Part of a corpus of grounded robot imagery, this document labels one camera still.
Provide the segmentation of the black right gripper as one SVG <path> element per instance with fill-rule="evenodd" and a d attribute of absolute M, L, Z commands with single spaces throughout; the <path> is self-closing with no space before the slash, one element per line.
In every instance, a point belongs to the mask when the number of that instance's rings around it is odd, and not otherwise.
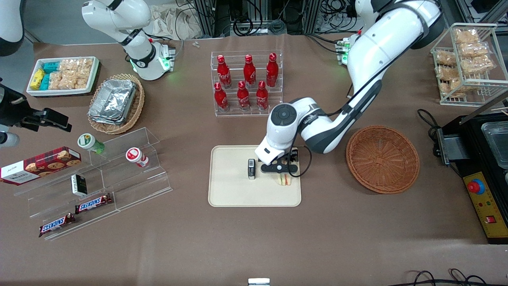
<path fill-rule="evenodd" d="M 44 108 L 37 112 L 38 117 L 28 116 L 30 107 L 27 98 L 14 89 L 0 85 L 0 137 L 1 147 L 14 147 L 19 143 L 19 136 L 8 132 L 10 127 L 19 125 L 38 132 L 39 127 L 53 127 L 65 132 L 71 132 L 72 125 L 58 122 L 68 122 L 68 117 L 51 108 Z"/>

